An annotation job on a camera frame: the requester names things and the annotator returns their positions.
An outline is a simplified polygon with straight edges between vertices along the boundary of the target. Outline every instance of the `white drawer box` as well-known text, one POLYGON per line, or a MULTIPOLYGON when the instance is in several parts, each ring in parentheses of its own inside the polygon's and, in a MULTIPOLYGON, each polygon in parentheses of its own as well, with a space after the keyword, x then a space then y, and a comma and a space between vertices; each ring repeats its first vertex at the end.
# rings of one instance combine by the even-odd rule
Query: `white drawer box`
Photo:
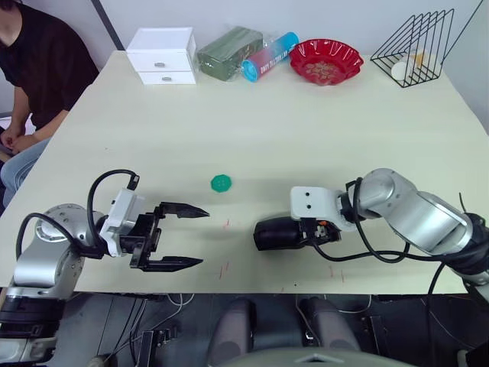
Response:
POLYGON ((139 73, 143 84, 195 84, 196 78, 191 71, 169 71, 139 73))
POLYGON ((186 53, 128 54, 136 71, 191 71, 186 53))
POLYGON ((196 42, 192 28, 139 28, 127 54, 144 84, 196 82, 193 74, 196 42))

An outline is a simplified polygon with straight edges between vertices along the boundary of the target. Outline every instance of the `red bowl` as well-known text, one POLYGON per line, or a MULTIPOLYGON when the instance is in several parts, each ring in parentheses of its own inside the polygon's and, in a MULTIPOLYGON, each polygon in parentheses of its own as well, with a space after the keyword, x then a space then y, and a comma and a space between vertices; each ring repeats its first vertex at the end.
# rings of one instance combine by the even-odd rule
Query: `red bowl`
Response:
POLYGON ((290 51, 291 67, 320 86, 334 86, 357 75, 363 63, 356 49, 334 40, 307 40, 290 51))

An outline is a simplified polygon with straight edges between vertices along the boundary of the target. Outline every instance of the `beige table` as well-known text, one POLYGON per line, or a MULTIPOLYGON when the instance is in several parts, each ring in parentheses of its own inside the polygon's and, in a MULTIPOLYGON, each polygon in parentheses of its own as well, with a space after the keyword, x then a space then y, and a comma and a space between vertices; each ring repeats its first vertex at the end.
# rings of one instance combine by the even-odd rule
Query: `beige table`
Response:
MULTIPOLYGON (((151 210, 161 200, 191 203, 205 219, 169 218, 157 256, 203 258, 173 274, 130 269, 129 257, 87 260, 79 291, 425 293, 436 264, 398 265, 372 258, 331 264, 311 248, 258 252, 254 224, 287 213, 295 185, 343 188, 377 167, 391 167, 420 190, 489 217, 488 139, 447 77, 401 89, 366 62, 347 83, 318 87, 286 63, 258 83, 201 75, 195 86, 143 86, 116 52, 84 93, 0 219, 0 285, 15 266, 19 224, 33 211, 80 203, 93 180, 113 168, 141 175, 151 210), (209 181, 228 174, 215 193, 209 181)), ((126 177, 104 183, 95 208, 107 213, 126 177)), ((381 220, 365 224, 378 249, 403 244, 381 220)), ((33 236, 30 229, 26 243, 33 236)), ((357 233, 323 246, 332 255, 364 250, 357 233)), ((463 291, 446 270, 437 292, 463 291)))

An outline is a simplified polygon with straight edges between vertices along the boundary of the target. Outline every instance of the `white wall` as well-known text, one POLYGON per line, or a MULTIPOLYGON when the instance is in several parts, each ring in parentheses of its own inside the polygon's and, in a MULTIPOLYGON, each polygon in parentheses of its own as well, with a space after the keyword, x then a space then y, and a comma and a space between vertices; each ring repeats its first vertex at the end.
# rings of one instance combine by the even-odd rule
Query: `white wall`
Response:
MULTIPOLYGON (((24 3, 69 24, 85 42, 97 67, 102 68, 115 50, 90 0, 24 0, 24 3)), ((0 112, 11 111, 12 103, 13 87, 0 72, 0 112)))
POLYGON ((371 54, 412 14, 455 8, 452 33, 479 0, 102 0, 122 43, 139 27, 192 26, 202 47, 229 24, 272 34, 294 31, 301 40, 326 37, 371 54))
POLYGON ((489 134, 488 19, 485 1, 446 59, 445 72, 489 134))

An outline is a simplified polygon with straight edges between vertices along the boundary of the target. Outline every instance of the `black cable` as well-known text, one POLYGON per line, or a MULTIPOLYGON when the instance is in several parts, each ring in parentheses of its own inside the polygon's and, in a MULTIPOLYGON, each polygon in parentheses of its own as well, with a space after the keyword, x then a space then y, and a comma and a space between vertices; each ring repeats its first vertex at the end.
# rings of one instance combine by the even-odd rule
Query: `black cable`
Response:
POLYGON ((134 349, 133 336, 138 334, 137 329, 139 327, 139 324, 141 323, 141 319, 143 318, 143 315, 141 315, 141 317, 138 317, 138 315, 141 312, 141 309, 143 307, 143 303, 144 303, 144 301, 142 301, 141 304, 139 305, 138 311, 136 312, 136 317, 132 320, 131 329, 129 331, 129 349, 131 351, 131 358, 132 358, 132 362, 134 363, 134 365, 137 365, 138 361, 136 360, 136 353, 135 353, 135 349, 134 349))
MULTIPOLYGON (((333 261, 333 262, 343 262, 343 261, 349 261, 349 260, 356 260, 358 258, 366 258, 368 256, 373 256, 371 252, 361 252, 359 254, 354 254, 354 255, 349 255, 349 256, 343 256, 341 258, 336 258, 334 256, 326 254, 315 242, 311 242, 313 245, 313 248, 326 260, 328 261, 333 261)), ((411 259, 411 260, 417 260, 417 261, 451 261, 451 260, 456 260, 456 259, 463 259, 467 257, 471 257, 477 253, 479 253, 479 249, 475 248, 463 253, 456 253, 456 254, 448 254, 448 255, 434 255, 434 256, 418 256, 418 255, 413 255, 413 254, 408 254, 404 252, 399 252, 399 251, 391 251, 391 250, 383 250, 383 251, 377 251, 378 254, 380 255, 397 255, 397 256, 403 256, 405 258, 411 259)))
POLYGON ((102 335, 100 336, 100 340, 99 340, 99 347, 97 348, 97 356, 100 354, 100 346, 102 345, 102 341, 104 340, 105 329, 107 328, 108 317, 110 316, 110 311, 112 310, 113 304, 114 304, 114 296, 112 296, 112 299, 110 300, 110 306, 108 307, 107 317, 105 318, 104 328, 102 329, 102 335))
POLYGON ((114 349, 112 350, 112 352, 114 352, 117 349, 117 347, 119 346, 119 343, 121 342, 122 337, 124 336, 125 330, 126 330, 126 328, 128 327, 128 324, 129 324, 129 320, 131 319, 132 313, 134 312, 134 307, 136 306, 136 300, 137 300, 137 298, 135 298, 134 299, 134 302, 132 303, 132 307, 131 307, 131 311, 129 311, 128 319, 125 321, 124 328, 122 329, 121 335, 119 336, 119 339, 117 339, 117 343, 115 344, 114 349))
POLYGON ((461 193, 458 193, 458 199, 460 200, 461 208, 464 210, 464 213, 466 213, 467 210, 465 209, 464 200, 461 198, 461 193))
POLYGON ((435 284, 436 281, 438 280, 440 273, 442 272, 443 268, 445 267, 445 264, 441 263, 439 267, 435 271, 435 275, 433 275, 433 279, 431 280, 431 284, 429 285, 429 290, 428 294, 426 295, 426 327, 428 328, 428 346, 429 346, 429 351, 431 355, 431 365, 432 367, 436 367, 436 350, 435 350, 435 343, 433 342, 433 330, 431 327, 431 315, 430 315, 430 305, 429 305, 429 300, 431 298, 431 295, 433 294, 433 291, 435 290, 435 284))
POLYGON ((107 177, 115 175, 115 174, 128 174, 131 176, 131 180, 128 184, 129 190, 134 190, 139 182, 139 176, 130 170, 112 170, 105 172, 100 177, 98 177, 95 181, 93 181, 92 186, 90 187, 88 199, 86 201, 86 215, 87 221, 89 224, 90 234, 92 235, 93 241, 96 243, 96 247, 103 248, 103 241, 100 239, 99 234, 97 233, 97 229, 95 227, 95 222, 93 220, 93 197, 95 196, 95 191, 97 190, 98 185, 107 177))
POLYGON ((357 178, 357 180, 355 181, 355 188, 353 190, 353 220, 355 221, 355 225, 357 226, 358 233, 360 233, 360 237, 364 242, 365 247, 373 256, 375 256, 378 260, 386 262, 388 264, 396 264, 397 262, 404 260, 406 254, 399 255, 397 258, 385 258, 381 256, 381 254, 375 251, 374 248, 371 246, 370 242, 367 240, 367 236, 365 235, 363 228, 361 228, 360 217, 358 216, 358 195, 360 194, 361 181, 361 177, 357 178))
POLYGON ((49 224, 51 224, 55 229, 57 229, 62 235, 66 237, 68 242, 71 244, 71 246, 76 247, 76 242, 73 236, 62 226, 60 225, 56 220, 52 219, 51 217, 41 214, 41 213, 31 213, 27 215, 24 220, 22 220, 21 226, 18 230, 17 234, 17 242, 15 243, 15 256, 18 260, 18 258, 22 254, 22 240, 24 239, 24 234, 25 234, 25 229, 28 226, 29 221, 32 218, 38 218, 41 219, 49 224))

